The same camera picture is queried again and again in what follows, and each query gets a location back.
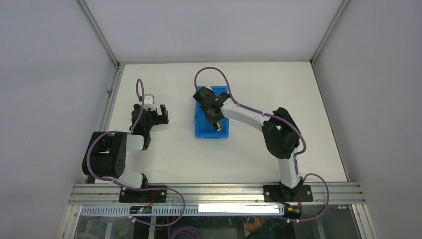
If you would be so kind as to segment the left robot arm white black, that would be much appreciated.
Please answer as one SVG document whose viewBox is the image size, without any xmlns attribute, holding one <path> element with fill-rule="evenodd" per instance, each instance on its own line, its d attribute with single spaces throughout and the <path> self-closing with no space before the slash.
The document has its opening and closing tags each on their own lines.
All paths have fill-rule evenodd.
<svg viewBox="0 0 422 239">
<path fill-rule="evenodd" d="M 142 108 L 135 104 L 131 112 L 130 132 L 95 131 L 90 139 L 82 170 L 85 175 L 119 185 L 124 189 L 149 187 L 147 176 L 126 166 L 128 151 L 147 150 L 151 142 L 151 130 L 154 126 L 168 124 L 168 111 L 160 105 L 158 114 L 154 105 Z"/>
</svg>

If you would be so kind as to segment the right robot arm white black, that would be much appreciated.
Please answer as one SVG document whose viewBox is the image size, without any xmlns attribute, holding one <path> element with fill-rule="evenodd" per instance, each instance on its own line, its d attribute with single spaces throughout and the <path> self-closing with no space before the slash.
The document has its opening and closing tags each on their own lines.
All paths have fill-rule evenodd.
<svg viewBox="0 0 422 239">
<path fill-rule="evenodd" d="M 304 181 L 299 174 L 297 155 L 302 135 L 285 108 L 272 113 L 254 109 L 236 101 L 229 93 L 216 95 L 201 87 L 193 95 L 207 122 L 219 128 L 220 120 L 227 118 L 251 126 L 263 134 L 265 145 L 280 169 L 280 190 L 285 198 L 296 196 Z"/>
</svg>

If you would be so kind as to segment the yellow black screwdriver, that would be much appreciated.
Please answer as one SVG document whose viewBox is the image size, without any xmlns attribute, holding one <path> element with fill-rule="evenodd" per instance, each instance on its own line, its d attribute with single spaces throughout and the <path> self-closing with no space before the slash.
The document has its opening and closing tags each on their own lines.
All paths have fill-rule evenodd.
<svg viewBox="0 0 422 239">
<path fill-rule="evenodd" d="M 213 124 L 214 128 L 216 129 L 216 131 L 221 131 L 222 127 L 220 125 L 220 123 L 217 121 Z"/>
</svg>

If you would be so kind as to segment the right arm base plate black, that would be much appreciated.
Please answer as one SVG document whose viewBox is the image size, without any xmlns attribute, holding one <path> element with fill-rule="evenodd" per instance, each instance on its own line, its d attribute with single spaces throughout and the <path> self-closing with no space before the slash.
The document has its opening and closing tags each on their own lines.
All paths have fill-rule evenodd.
<svg viewBox="0 0 422 239">
<path fill-rule="evenodd" d="M 290 189 L 282 185 L 263 185 L 264 202 L 299 203 L 312 202 L 313 193 L 310 185 L 301 185 L 298 189 Z"/>
</svg>

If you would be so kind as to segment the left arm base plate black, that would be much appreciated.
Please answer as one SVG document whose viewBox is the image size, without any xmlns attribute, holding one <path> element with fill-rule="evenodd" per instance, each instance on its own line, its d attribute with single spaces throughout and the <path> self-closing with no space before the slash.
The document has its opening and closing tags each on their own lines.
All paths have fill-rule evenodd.
<svg viewBox="0 0 422 239">
<path fill-rule="evenodd" d="M 152 187 L 147 191 L 121 189 L 118 201 L 120 203 L 165 203 L 167 189 L 164 185 Z"/>
</svg>

